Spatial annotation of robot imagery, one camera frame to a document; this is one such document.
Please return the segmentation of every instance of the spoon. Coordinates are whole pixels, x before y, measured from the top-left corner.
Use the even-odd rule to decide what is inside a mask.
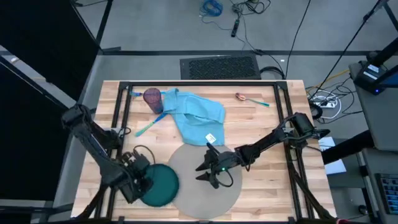
[[[235,93],[235,96],[237,97],[238,100],[241,100],[241,101],[250,100],[251,102],[255,102],[255,103],[258,103],[258,104],[260,104],[262,106],[269,107],[268,103],[263,103],[263,102],[260,102],[260,101],[257,101],[257,100],[252,100],[252,99],[246,98],[242,93]]]

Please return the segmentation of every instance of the wooden table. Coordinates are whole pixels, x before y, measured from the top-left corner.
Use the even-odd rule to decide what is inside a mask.
[[[292,80],[287,81],[287,84],[293,112],[305,113],[311,119],[303,81]],[[103,83],[95,115],[95,122],[102,128],[111,127],[118,86],[119,81],[105,81]],[[173,87],[156,86],[161,91]],[[135,86],[134,91],[143,92],[147,88],[148,86]],[[178,86],[178,89],[190,91],[223,104],[226,110],[225,143],[230,149],[258,141],[279,124],[274,91],[270,86]],[[245,94],[248,98],[265,101],[271,106],[266,108],[250,101],[238,101],[234,96],[237,91]],[[126,94],[122,98],[118,126],[121,125],[125,100]],[[285,110],[284,100],[282,100],[282,105]],[[142,97],[134,98],[131,101],[127,126],[135,133],[155,120],[156,117],[157,115],[152,113]],[[308,142],[313,147],[319,147],[314,139],[309,139]],[[127,135],[124,140],[123,151],[131,151],[138,144],[146,145],[152,149],[156,161],[166,164],[173,152],[183,142],[174,120],[171,116],[167,116],[138,138],[133,134]],[[151,158],[145,150],[140,152],[149,159]],[[303,150],[303,161],[310,190],[330,214],[336,216],[320,152],[306,147]],[[286,221],[287,217],[295,216],[283,144],[275,145],[263,152],[256,163],[251,166],[250,172],[246,172],[244,169],[242,169],[242,172],[243,189],[238,200],[227,213],[214,220]],[[94,197],[100,180],[98,166],[93,158],[86,153],[72,210],[73,217],[81,213]],[[306,217],[305,202],[300,189],[299,196],[303,216]],[[106,213],[107,199],[106,195],[102,216],[105,216]],[[127,204],[120,192],[116,194],[113,220],[117,220],[119,216],[125,216],[126,220],[193,220],[193,218],[179,212],[172,203],[162,208],[148,207],[139,200],[133,204]]]

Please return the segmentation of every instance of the green plate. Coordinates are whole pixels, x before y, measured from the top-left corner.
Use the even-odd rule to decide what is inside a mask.
[[[146,177],[154,182],[149,191],[141,198],[142,202],[152,207],[161,207],[172,202],[177,195],[180,183],[177,174],[164,164],[151,165]]]

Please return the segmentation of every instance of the power strip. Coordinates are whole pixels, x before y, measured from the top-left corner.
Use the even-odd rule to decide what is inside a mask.
[[[326,105],[321,105],[321,102],[313,102],[315,105],[319,106],[320,108],[330,108],[333,109],[336,107],[337,103],[328,102]]]

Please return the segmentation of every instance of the white cable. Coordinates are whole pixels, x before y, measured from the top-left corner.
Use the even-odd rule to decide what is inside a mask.
[[[311,99],[311,100],[316,100],[316,99],[319,99],[319,100],[322,100],[322,101],[325,101],[325,100],[327,100],[327,101],[332,101],[332,100],[333,100],[336,104],[337,104],[337,102],[338,102],[338,104],[339,104],[338,111],[337,111],[337,113],[336,113],[335,115],[333,115],[332,117],[321,116],[321,118],[333,119],[333,118],[337,117],[337,115],[339,115],[339,114],[340,114],[340,111],[341,111],[341,100],[340,100],[335,94],[333,94],[333,93],[331,93],[331,92],[329,92],[329,91],[318,90],[318,92],[329,93],[329,95],[331,95],[331,96],[325,97],[325,96],[314,95],[314,96],[312,96],[312,99]]]

